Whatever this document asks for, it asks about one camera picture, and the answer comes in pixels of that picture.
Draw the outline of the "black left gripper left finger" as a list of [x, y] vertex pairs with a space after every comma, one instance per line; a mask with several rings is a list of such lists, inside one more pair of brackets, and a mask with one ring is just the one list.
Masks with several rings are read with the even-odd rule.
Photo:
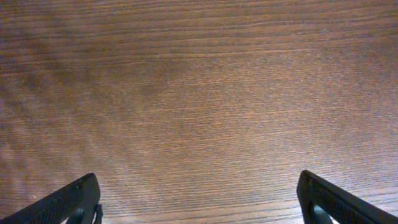
[[89, 173], [1, 220], [1, 224], [101, 224], [100, 187]]

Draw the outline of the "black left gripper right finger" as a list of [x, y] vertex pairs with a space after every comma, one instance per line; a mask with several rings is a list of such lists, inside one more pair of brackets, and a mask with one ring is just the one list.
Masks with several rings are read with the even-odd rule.
[[297, 185], [297, 197], [305, 224], [397, 223], [397, 217], [333, 185], [314, 173], [303, 170]]

